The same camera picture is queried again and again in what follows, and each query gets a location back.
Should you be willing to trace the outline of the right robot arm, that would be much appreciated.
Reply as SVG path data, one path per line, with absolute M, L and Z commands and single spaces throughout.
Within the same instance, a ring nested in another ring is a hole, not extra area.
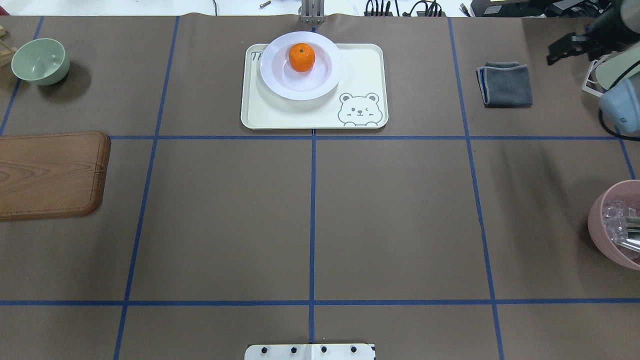
M 611 84 L 599 96 L 599 125 L 610 135 L 624 141 L 639 141 L 639 11 L 638 0 L 612 0 L 610 6 L 589 25 L 583 34 L 569 32 L 548 46 L 546 63 L 588 54 L 597 61 L 615 53 L 601 67 L 622 66 Z

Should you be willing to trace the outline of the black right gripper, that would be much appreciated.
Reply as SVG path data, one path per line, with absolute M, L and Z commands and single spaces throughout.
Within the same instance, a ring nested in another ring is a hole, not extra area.
M 613 51 L 624 51 L 636 43 L 636 6 L 611 5 L 592 23 L 585 35 L 565 34 L 547 47 L 547 66 L 562 59 L 578 57 L 587 52 L 590 59 L 599 59 Z

